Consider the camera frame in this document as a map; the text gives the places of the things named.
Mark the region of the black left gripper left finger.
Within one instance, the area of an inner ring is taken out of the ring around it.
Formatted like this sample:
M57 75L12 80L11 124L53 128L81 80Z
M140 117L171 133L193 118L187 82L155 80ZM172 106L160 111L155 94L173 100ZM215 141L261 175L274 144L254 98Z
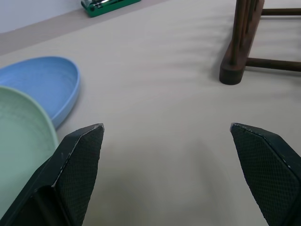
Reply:
M95 186L103 135L102 123L66 135L22 188L0 226L82 226Z

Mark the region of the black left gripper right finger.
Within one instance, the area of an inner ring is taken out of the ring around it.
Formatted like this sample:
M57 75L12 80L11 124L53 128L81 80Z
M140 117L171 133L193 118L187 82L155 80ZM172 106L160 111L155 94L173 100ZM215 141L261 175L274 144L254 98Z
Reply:
M269 226L301 226L301 156L281 136L233 123L230 132L250 191Z

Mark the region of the green plate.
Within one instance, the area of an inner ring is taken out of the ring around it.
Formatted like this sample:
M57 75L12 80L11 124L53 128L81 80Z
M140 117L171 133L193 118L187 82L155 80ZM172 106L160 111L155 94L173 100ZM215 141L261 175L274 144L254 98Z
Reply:
M0 86L0 218L58 144L44 109L28 95Z

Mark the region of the blue plate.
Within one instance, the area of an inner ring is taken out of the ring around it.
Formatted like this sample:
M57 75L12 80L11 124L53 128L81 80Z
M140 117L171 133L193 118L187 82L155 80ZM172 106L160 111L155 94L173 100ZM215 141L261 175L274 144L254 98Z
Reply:
M57 129L78 99L80 71L67 58L42 56L0 68L0 85L32 97L47 112Z

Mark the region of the wooden dish rack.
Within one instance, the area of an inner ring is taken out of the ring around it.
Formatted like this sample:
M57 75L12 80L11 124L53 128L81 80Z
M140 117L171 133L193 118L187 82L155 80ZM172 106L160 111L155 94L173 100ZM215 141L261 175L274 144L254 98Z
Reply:
M301 8L264 9L264 2L265 0L236 0L232 38L220 65L221 83L239 84L247 66L301 72L301 62L249 57L262 16L301 16Z

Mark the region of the clear glass container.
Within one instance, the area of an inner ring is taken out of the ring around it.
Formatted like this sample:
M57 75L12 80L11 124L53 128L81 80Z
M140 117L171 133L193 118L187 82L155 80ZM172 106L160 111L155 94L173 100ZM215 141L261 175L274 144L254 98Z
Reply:
M89 17L96 17L135 4L141 0L81 0Z

